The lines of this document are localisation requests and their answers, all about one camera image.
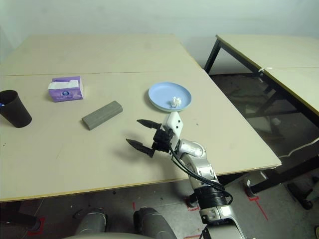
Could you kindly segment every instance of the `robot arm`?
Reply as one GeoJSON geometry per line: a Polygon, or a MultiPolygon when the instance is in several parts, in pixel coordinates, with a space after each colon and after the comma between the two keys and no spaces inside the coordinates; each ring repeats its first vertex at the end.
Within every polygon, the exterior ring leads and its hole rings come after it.
{"type": "Polygon", "coordinates": [[[138,122],[156,129],[152,148],[131,139],[127,139],[127,142],[150,157],[156,150],[169,153],[173,163],[188,174],[194,190],[190,202],[198,201],[202,222],[207,224],[202,232],[204,239],[245,239],[230,205],[232,196],[219,183],[207,160],[205,148],[197,142],[179,139],[183,128],[179,114],[170,113],[162,124],[144,119],[138,122]]]}

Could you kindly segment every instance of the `black cable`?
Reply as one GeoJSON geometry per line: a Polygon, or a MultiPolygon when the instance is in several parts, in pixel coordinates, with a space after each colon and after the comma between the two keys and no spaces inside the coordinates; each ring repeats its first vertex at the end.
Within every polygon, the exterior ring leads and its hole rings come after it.
{"type": "Polygon", "coordinates": [[[176,155],[175,151],[172,149],[171,146],[169,147],[169,149],[170,149],[170,151],[172,152],[172,161],[173,161],[173,163],[174,163],[177,167],[179,167],[184,173],[186,173],[186,174],[188,174],[189,176],[191,176],[191,177],[193,177],[193,178],[195,178],[195,179],[197,179],[197,180],[199,180],[199,181],[201,181],[201,182],[203,182],[203,183],[206,183],[206,184],[208,184],[209,186],[211,186],[211,187],[213,187],[213,188],[215,188],[215,189],[221,191],[222,193],[224,193],[224,195],[225,195],[226,197],[230,197],[230,200],[229,200],[228,204],[231,204],[231,203],[233,202],[233,196],[232,196],[229,192],[227,192],[227,191],[224,189],[224,187],[223,187],[222,184],[217,183],[217,182],[214,182],[214,181],[211,181],[211,180],[209,180],[209,179],[207,179],[207,178],[205,178],[205,177],[202,177],[202,176],[200,176],[200,175],[198,175],[198,174],[195,174],[194,172],[192,172],[191,170],[189,170],[189,169],[182,163],[182,161],[178,158],[178,156],[176,155]]]}
{"type": "Polygon", "coordinates": [[[204,229],[201,231],[201,234],[199,236],[199,239],[201,239],[203,237],[203,231],[207,229],[207,226],[204,227],[204,229]]]}
{"type": "Polygon", "coordinates": [[[213,184],[213,183],[215,183],[215,184],[221,185],[220,183],[216,183],[216,182],[210,181],[210,180],[207,179],[207,178],[204,178],[204,177],[202,177],[202,176],[199,176],[199,175],[195,174],[194,172],[190,171],[180,160],[177,160],[177,161],[179,162],[179,164],[180,164],[181,166],[178,165],[178,164],[173,160],[173,156],[172,156],[172,161],[173,161],[173,163],[174,163],[177,167],[179,167],[184,173],[186,173],[186,174],[188,174],[189,176],[191,176],[191,177],[193,177],[193,178],[196,178],[196,179],[198,179],[199,181],[204,182],[204,183],[208,184],[209,186],[211,186],[211,187],[213,187],[213,188],[215,188],[215,189],[221,191],[222,193],[226,194],[226,197],[230,197],[230,200],[229,200],[228,204],[231,204],[231,203],[233,202],[233,196],[232,196],[229,192],[227,192],[226,190],[221,189],[221,188],[219,188],[219,187],[216,187],[216,186],[213,184]]]}

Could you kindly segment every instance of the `white wall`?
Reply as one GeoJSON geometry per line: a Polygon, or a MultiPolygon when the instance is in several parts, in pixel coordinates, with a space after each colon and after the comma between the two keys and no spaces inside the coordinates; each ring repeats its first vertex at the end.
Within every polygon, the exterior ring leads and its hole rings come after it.
{"type": "MultiPolygon", "coordinates": [[[[319,36],[318,12],[319,0],[0,0],[0,47],[34,33],[174,33],[203,66],[217,33],[319,36]]],[[[222,52],[214,72],[242,70],[222,52]]]]}

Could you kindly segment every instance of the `power cord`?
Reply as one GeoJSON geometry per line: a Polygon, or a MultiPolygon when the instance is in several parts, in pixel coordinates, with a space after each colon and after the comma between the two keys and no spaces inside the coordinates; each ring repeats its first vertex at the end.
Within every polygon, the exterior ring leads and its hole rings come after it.
{"type": "Polygon", "coordinates": [[[170,151],[171,151],[171,153],[172,153],[172,158],[171,158],[172,162],[173,162],[178,168],[180,168],[180,170],[182,170],[184,173],[188,174],[189,176],[191,176],[191,177],[193,177],[193,178],[195,178],[195,179],[197,179],[197,180],[199,180],[199,181],[201,181],[201,182],[203,182],[203,183],[206,183],[206,184],[208,184],[209,186],[211,186],[211,187],[213,187],[213,188],[215,188],[215,189],[217,189],[217,190],[223,192],[226,197],[230,197],[230,200],[229,200],[228,204],[231,204],[231,203],[233,202],[233,200],[234,200],[233,196],[232,196],[229,192],[227,192],[227,191],[225,190],[225,188],[224,188],[223,185],[221,185],[220,183],[211,181],[211,180],[209,180],[209,179],[207,179],[207,178],[205,178],[205,177],[202,177],[202,176],[200,176],[200,175],[198,175],[198,174],[195,174],[194,172],[192,172],[191,170],[189,170],[189,169],[183,164],[183,162],[178,158],[178,156],[176,155],[175,151],[172,149],[171,146],[169,147],[169,149],[170,149],[170,151]]]}
{"type": "Polygon", "coordinates": [[[296,152],[296,151],[298,151],[298,150],[300,150],[300,149],[302,149],[302,148],[311,146],[311,145],[317,143],[318,141],[319,141],[319,138],[316,138],[314,141],[312,141],[312,142],[310,142],[310,143],[306,143],[306,144],[304,144],[304,145],[302,145],[302,146],[300,146],[300,147],[298,147],[298,148],[295,148],[295,149],[291,150],[289,154],[279,156],[278,158],[290,157],[294,152],[296,152]]]}

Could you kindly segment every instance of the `light blue plate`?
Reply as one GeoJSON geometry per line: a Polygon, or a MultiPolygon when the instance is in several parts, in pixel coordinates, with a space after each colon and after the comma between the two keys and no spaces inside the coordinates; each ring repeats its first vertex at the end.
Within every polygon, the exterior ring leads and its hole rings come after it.
{"type": "Polygon", "coordinates": [[[182,111],[191,102],[190,92],[183,86],[173,82],[161,82],[152,85],[149,89],[149,98],[155,107],[166,112],[182,111]],[[171,106],[174,96],[181,98],[179,107],[171,106]]]}

